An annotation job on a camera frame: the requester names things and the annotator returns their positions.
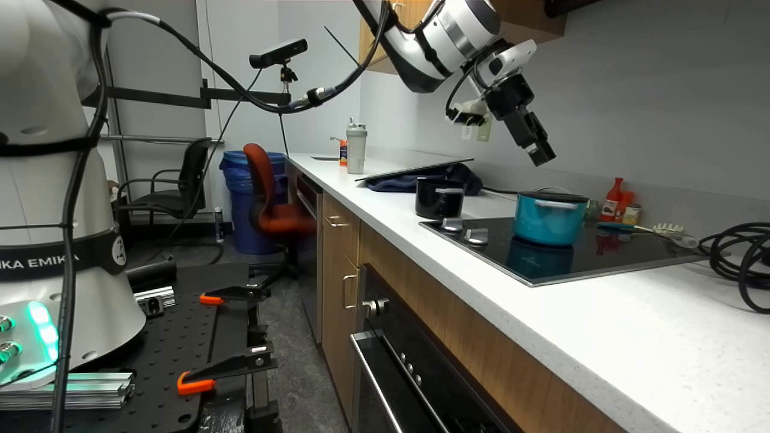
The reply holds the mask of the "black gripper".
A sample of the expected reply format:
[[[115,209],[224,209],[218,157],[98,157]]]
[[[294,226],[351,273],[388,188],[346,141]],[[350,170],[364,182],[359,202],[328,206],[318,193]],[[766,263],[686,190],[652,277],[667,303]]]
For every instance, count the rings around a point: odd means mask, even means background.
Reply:
[[[544,129],[534,114],[528,111],[534,91],[523,75],[511,75],[484,97],[492,114],[505,123],[508,132],[520,146],[528,146],[528,157],[534,167],[556,158],[553,146],[544,137]]]

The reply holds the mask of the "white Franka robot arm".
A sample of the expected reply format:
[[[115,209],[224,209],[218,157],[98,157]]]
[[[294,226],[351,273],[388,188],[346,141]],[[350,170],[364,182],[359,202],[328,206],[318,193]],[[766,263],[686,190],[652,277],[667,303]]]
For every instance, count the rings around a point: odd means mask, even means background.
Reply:
[[[406,89],[467,72],[536,164],[553,158],[517,89],[532,39],[508,40],[492,0],[434,0],[404,26],[393,0],[351,0]],[[97,155],[105,120],[105,0],[0,0],[0,389],[60,382],[145,328]]]

